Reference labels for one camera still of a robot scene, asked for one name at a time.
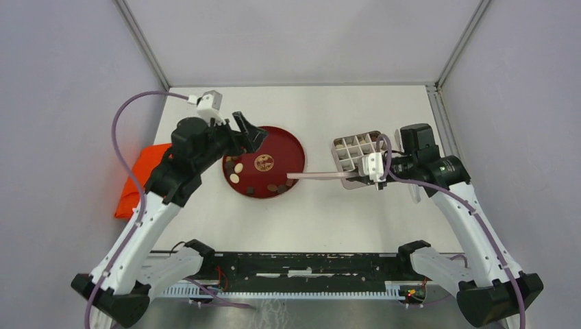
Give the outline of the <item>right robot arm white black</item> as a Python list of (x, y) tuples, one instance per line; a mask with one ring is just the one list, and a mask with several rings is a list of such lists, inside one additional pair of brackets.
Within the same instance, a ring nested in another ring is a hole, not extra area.
[(544, 285), (526, 273), (494, 232), (478, 202), (471, 177), (457, 156), (442, 156), (427, 123), (400, 130), (403, 151), (393, 156), (389, 137), (379, 134), (369, 156), (369, 177), (379, 187), (391, 182), (420, 186), (451, 226), (469, 266), (438, 253), (424, 240), (399, 247), (397, 274), (412, 280), (422, 275), (455, 297), (474, 327), (518, 316), (526, 328), (526, 310)]

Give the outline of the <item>pink divided chocolate box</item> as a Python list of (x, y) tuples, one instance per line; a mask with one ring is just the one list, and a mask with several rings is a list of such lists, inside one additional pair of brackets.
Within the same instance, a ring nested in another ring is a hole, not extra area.
[(371, 154), (384, 153), (386, 142), (377, 130), (335, 138), (332, 141), (332, 156), (339, 172), (354, 173), (356, 176), (342, 178), (341, 183), (347, 190), (373, 185), (369, 176), (368, 159)]

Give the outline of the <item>metal serving tongs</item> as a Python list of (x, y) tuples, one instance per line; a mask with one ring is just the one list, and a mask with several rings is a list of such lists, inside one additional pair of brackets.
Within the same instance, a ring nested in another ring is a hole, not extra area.
[[(403, 143), (401, 140), (401, 134), (399, 129), (396, 129), (394, 131), (394, 137), (395, 137), (395, 142), (397, 145), (397, 149), (401, 152), (404, 151), (404, 147), (403, 147)], [(420, 196), (420, 189), (417, 185), (414, 184), (409, 184), (408, 185), (408, 190), (410, 192), (410, 196), (411, 196), (411, 200), (414, 204), (418, 204), (421, 201), (421, 196)]]

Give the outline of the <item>round red plate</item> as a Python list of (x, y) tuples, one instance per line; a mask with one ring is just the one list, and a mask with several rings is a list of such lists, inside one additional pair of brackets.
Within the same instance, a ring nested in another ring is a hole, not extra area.
[[(224, 156), (222, 172), (227, 184), (238, 194), (254, 199), (270, 199), (290, 191), (298, 180), (287, 173), (301, 173), (306, 168), (306, 153), (295, 135), (280, 127), (263, 125), (269, 135), (258, 152), (242, 156)], [(238, 184), (230, 182), (237, 174)]]

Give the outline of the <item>square metal tray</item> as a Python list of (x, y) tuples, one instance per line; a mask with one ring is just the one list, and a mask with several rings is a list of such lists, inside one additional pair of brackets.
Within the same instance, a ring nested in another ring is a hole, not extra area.
[(289, 180), (347, 180), (360, 178), (356, 171), (318, 172), (318, 173), (287, 173)]

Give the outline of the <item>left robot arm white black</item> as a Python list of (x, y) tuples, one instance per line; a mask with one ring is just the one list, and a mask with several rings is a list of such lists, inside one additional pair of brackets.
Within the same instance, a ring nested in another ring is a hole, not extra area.
[(171, 146), (144, 184), (137, 208), (106, 257), (90, 272), (77, 274), (72, 288), (107, 315), (117, 327), (130, 328), (151, 301), (187, 277), (209, 278), (215, 270), (213, 249), (199, 242), (184, 246), (159, 265), (143, 264), (160, 235), (201, 186), (201, 176), (225, 156), (256, 153), (268, 133), (241, 112), (228, 120), (188, 117), (178, 122)]

